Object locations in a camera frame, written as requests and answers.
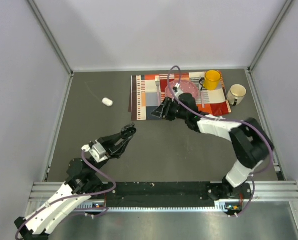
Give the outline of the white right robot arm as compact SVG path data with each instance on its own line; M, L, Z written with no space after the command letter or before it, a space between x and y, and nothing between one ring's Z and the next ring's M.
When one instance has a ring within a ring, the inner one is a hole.
M168 121L184 120L188 128L197 133L213 135L232 143L237 160L222 179L220 189L211 191L211 198L215 200L220 196L233 198L239 194L240 186L267 157L273 155L274 145L256 119L227 121L201 112L195 98L189 93L181 94L178 99L166 97L151 115Z

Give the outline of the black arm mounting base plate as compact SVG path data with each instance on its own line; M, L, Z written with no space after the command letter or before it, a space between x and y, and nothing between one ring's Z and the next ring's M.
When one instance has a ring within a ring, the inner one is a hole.
M109 207L211 207L208 182L117 182Z

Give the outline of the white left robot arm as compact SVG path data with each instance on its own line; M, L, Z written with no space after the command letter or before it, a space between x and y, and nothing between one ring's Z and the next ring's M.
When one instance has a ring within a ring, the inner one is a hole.
M101 137L82 146L81 158L70 161L68 178L60 188L33 213L14 221L17 228L15 239L46 240L55 227L80 204L112 192L116 183L100 169L109 160L121 157L135 132L136 129L128 125L117 134Z

